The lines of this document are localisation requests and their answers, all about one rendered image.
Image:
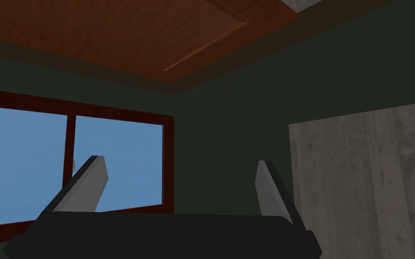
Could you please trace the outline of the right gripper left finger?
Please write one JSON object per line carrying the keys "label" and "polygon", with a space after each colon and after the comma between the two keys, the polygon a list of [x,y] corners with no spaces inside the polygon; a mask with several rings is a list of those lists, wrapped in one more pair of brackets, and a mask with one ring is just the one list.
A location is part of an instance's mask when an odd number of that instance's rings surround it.
{"label": "right gripper left finger", "polygon": [[108,182],[104,156],[91,156],[42,210],[52,212],[95,212]]}

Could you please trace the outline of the window with dark red frame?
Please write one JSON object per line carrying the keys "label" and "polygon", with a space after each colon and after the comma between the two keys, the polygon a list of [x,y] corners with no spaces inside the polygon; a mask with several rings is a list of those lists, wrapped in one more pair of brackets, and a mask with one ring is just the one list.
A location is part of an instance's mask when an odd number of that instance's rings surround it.
{"label": "window with dark red frame", "polygon": [[79,119],[162,126],[162,201],[132,213],[174,211],[174,118],[0,91],[0,245],[32,225],[73,175]]}

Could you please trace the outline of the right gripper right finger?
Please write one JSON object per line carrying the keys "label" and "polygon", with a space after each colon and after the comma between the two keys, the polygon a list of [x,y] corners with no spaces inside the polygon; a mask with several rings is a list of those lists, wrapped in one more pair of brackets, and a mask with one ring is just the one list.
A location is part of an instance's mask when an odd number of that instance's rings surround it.
{"label": "right gripper right finger", "polygon": [[284,217],[297,229],[306,229],[289,192],[271,161],[261,160],[258,162],[255,190],[262,215]]}

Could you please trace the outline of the grey wooden door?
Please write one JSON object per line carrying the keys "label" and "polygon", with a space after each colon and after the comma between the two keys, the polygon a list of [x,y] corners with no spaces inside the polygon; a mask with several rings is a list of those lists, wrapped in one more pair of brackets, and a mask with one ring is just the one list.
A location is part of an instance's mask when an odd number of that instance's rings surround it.
{"label": "grey wooden door", "polygon": [[415,104],[291,124],[289,138],[321,259],[415,259]]}

